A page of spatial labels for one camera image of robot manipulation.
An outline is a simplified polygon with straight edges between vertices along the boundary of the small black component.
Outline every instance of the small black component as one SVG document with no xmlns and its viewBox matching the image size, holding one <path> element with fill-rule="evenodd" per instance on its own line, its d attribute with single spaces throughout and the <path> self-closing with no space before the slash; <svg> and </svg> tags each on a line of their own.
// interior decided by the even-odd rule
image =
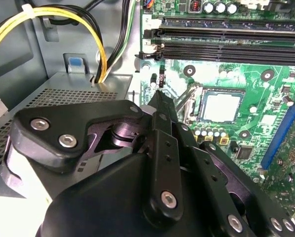
<svg viewBox="0 0 295 237">
<path fill-rule="evenodd" d="M 240 138 L 246 139 L 251 136 L 251 133 L 248 130 L 241 131 L 239 134 Z"/>
<path fill-rule="evenodd" d="M 155 88 L 157 84 L 157 74 L 153 73 L 151 76 L 151 81 L 150 81 L 150 85 L 152 88 Z"/>
<path fill-rule="evenodd" d="M 199 12 L 201 9 L 201 1 L 200 0 L 191 0 L 189 10 L 191 12 Z"/>
<path fill-rule="evenodd" d="M 240 146 L 236 159 L 249 159 L 252 151 L 252 146 Z"/>
<path fill-rule="evenodd" d="M 161 65 L 159 68 L 159 88 L 163 88 L 165 84 L 165 66 Z"/>
<path fill-rule="evenodd" d="M 290 86 L 288 86 L 288 85 L 284 85 L 283 87 L 282 87 L 282 89 L 281 89 L 281 92 L 282 93 L 289 93 L 290 92 Z"/>
<path fill-rule="evenodd" d="M 274 101 L 272 104 L 276 107 L 279 107 L 281 105 L 281 101 Z"/>
<path fill-rule="evenodd" d="M 196 68 L 193 65 L 188 65 L 183 69 L 183 74 L 186 77 L 192 77 L 196 73 Z"/>
<path fill-rule="evenodd" d="M 237 145 L 237 142 L 236 141 L 231 141 L 230 143 L 230 149 L 233 153 L 237 153 L 238 150 L 239 150 L 239 146 Z"/>
<path fill-rule="evenodd" d="M 290 72 L 289 77 L 290 77 L 290 78 L 295 78 L 295 72 Z"/>
<path fill-rule="evenodd" d="M 186 11 L 186 4 L 180 4 L 179 11 Z"/>
<path fill-rule="evenodd" d="M 271 79 L 274 78 L 274 76 L 275 76 L 275 72 L 271 69 L 268 69 L 260 75 L 260 79 L 262 81 L 270 81 Z"/>
</svg>

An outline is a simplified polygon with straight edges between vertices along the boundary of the black memory slot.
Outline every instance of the black memory slot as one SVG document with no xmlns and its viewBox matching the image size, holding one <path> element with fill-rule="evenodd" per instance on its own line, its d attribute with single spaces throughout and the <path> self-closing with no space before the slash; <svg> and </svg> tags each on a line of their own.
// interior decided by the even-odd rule
<svg viewBox="0 0 295 237">
<path fill-rule="evenodd" d="M 212 40 L 252 40 L 252 41 L 275 41 L 295 42 L 295 32 L 274 32 L 274 31 L 240 31 L 240 30 L 212 30 L 212 29 L 191 29 L 191 28 L 159 28 L 150 34 L 150 38 L 194 38 Z"/>
<path fill-rule="evenodd" d="M 164 43 L 165 59 L 295 66 L 295 49 L 242 45 Z"/>
</svg>

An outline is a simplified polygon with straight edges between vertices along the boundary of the black metal bracket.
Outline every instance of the black metal bracket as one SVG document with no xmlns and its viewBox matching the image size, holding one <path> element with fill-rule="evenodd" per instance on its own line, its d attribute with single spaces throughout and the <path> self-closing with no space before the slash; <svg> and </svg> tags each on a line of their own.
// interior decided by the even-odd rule
<svg viewBox="0 0 295 237">
<path fill-rule="evenodd" d="M 177 228 L 181 233 L 187 228 L 184 221 L 189 221 L 191 217 L 194 220 L 195 215 L 200 213 L 206 216 L 199 219 L 207 230 L 195 230 L 193 233 L 208 231 L 212 236 L 295 237 L 295 225 L 284 210 L 262 193 L 216 144 L 197 144 L 191 130 L 178 122 L 172 99 L 157 91 L 148 105 L 153 109 L 151 113 L 143 112 L 130 101 L 22 110 L 14 117 L 9 147 L 36 161 L 35 170 L 36 165 L 41 170 L 47 170 L 43 174 L 46 180 L 53 171 L 65 177 L 67 174 L 64 172 L 72 171 L 80 160 L 131 147 L 133 153 L 142 154 L 125 158 L 124 162 L 120 162 L 121 167 L 126 176 L 131 177 L 131 167 L 126 164 L 135 164 L 134 169 L 140 169 L 144 164 L 140 206 L 144 219 L 156 229 L 179 226 Z M 35 119 L 43 119 L 48 126 L 44 129 L 32 126 Z M 73 146 L 61 144 L 60 137 L 65 134 L 73 136 Z M 4 165 L 8 166 L 11 155 L 7 151 Z M 120 169 L 116 164 L 108 173 L 118 174 L 121 178 L 125 174 Z M 186 191 L 192 185 L 182 182 L 190 179 L 185 178 L 182 169 L 190 172 L 192 182 L 199 189 L 200 195 L 193 197 L 193 200 L 199 200 L 194 207 L 184 202 L 185 199 L 190 200 L 193 191 Z M 65 191 L 65 198 L 69 199 L 68 194 L 73 195 L 75 190 L 80 190 L 78 200 L 86 200 L 92 186 L 95 186 L 95 195 L 99 196 L 97 190 L 102 188 L 99 180 L 107 182 L 107 177 L 104 171 L 98 174 L 98 179 L 96 175 L 69 188 Z M 137 198 L 135 194 L 135 199 L 128 203 L 137 203 Z"/>
</svg>

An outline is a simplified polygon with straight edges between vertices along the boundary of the gray metal panel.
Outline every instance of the gray metal panel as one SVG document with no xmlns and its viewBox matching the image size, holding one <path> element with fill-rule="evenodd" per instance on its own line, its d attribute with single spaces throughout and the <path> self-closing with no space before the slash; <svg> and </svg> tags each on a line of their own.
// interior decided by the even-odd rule
<svg viewBox="0 0 295 237">
<path fill-rule="evenodd" d="M 14 114 L 20 109 L 24 107 L 53 106 L 124 99 L 132 79 L 129 75 L 115 75 L 109 77 L 104 83 L 97 84 L 94 88 L 91 88 L 89 82 L 90 77 L 91 75 L 57 73 L 5 115 L 0 120 L 0 164 L 11 120 Z M 83 172 L 83 174 L 77 174 L 76 177 L 85 178 L 94 173 L 99 166 L 99 161 L 100 158 L 97 157 L 81 163 L 76 172 Z M 2 182 L 1 177 L 0 196 L 18 197 L 15 192 L 12 192 Z"/>
<path fill-rule="evenodd" d="M 65 4 L 71 3 L 79 6 L 85 6 L 88 2 L 89 0 L 65 0 Z M 38 3 L 43 5 L 58 3 L 58 1 L 40 0 Z M 110 56 L 119 38 L 121 11 L 122 0 L 105 0 L 91 11 L 100 27 L 107 56 Z M 50 35 L 53 35 L 53 38 L 50 37 L 53 41 L 49 41 L 45 37 L 48 31 L 43 29 L 41 21 L 35 20 L 34 26 L 49 77 L 56 72 L 66 71 L 63 60 L 63 54 L 65 53 L 84 54 L 87 58 L 90 73 L 96 73 L 98 67 L 98 47 L 84 26 L 53 26 L 53 29 L 48 30 Z M 111 71 L 112 73 L 133 74 L 135 70 L 139 70 L 139 60 L 135 57 L 135 54 L 140 50 L 139 26 L 139 4 L 137 4 L 128 46 L 119 62 Z"/>
<path fill-rule="evenodd" d="M 0 0 L 0 22 L 17 12 L 15 1 Z M 45 67 L 33 24 L 27 21 L 0 45 L 0 98 L 12 109 L 45 81 Z"/>
</svg>

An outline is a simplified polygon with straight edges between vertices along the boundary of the silver screw head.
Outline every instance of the silver screw head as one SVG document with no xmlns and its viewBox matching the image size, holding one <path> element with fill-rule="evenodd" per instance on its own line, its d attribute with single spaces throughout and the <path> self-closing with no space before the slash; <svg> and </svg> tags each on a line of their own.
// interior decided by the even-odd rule
<svg viewBox="0 0 295 237">
<path fill-rule="evenodd" d="M 188 127 L 187 127 L 187 125 L 185 125 L 185 124 L 182 124 L 181 127 L 182 127 L 182 129 L 185 130 L 185 131 L 188 131 L 188 130 L 189 130 Z"/>
<path fill-rule="evenodd" d="M 31 127 L 38 131 L 44 131 L 49 128 L 49 123 L 42 118 L 36 118 L 31 121 Z"/>
<path fill-rule="evenodd" d="M 166 115 L 164 115 L 164 114 L 159 114 L 159 117 L 161 117 L 162 118 L 162 120 L 167 120 L 167 118 L 166 118 Z"/>
<path fill-rule="evenodd" d="M 271 221 L 272 225 L 276 228 L 276 230 L 282 231 L 282 226 L 275 218 L 271 217 L 270 221 Z"/>
<path fill-rule="evenodd" d="M 66 148 L 73 148 L 77 145 L 77 140 L 73 135 L 64 134 L 58 139 L 59 144 Z"/>
<path fill-rule="evenodd" d="M 234 215 L 228 215 L 227 217 L 228 223 L 230 226 L 238 233 L 243 231 L 242 223 L 239 221 L 239 219 L 236 218 Z"/>
<path fill-rule="evenodd" d="M 214 150 L 214 151 L 216 150 L 215 145 L 213 145 L 212 143 L 209 144 L 209 147 L 210 147 L 212 150 Z"/>
<path fill-rule="evenodd" d="M 291 225 L 290 222 L 289 222 L 288 220 L 286 220 L 286 219 L 282 219 L 282 221 L 283 221 L 283 223 L 285 224 L 286 228 L 287 228 L 289 231 L 291 231 L 291 232 L 295 231 L 293 225 Z"/>
<path fill-rule="evenodd" d="M 130 110 L 132 110 L 132 111 L 134 111 L 134 112 L 136 112 L 136 113 L 138 112 L 138 109 L 137 109 L 136 107 L 134 107 L 134 106 L 131 106 L 131 107 L 130 107 Z"/>
<path fill-rule="evenodd" d="M 166 207 L 173 209 L 177 206 L 177 200 L 172 193 L 168 191 L 163 191 L 161 198 L 162 198 L 163 204 L 165 204 Z"/>
</svg>

